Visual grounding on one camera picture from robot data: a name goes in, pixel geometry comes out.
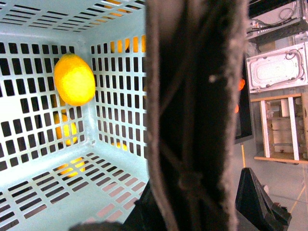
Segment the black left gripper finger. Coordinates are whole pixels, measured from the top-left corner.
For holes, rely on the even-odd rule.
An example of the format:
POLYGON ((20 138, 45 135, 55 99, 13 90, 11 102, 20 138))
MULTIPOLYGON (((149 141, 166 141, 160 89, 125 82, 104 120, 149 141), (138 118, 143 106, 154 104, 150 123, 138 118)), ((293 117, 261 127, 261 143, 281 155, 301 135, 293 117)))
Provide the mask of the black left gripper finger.
POLYGON ((235 207, 242 231, 286 231, 292 219, 286 207, 270 199, 249 167, 241 171, 235 207))

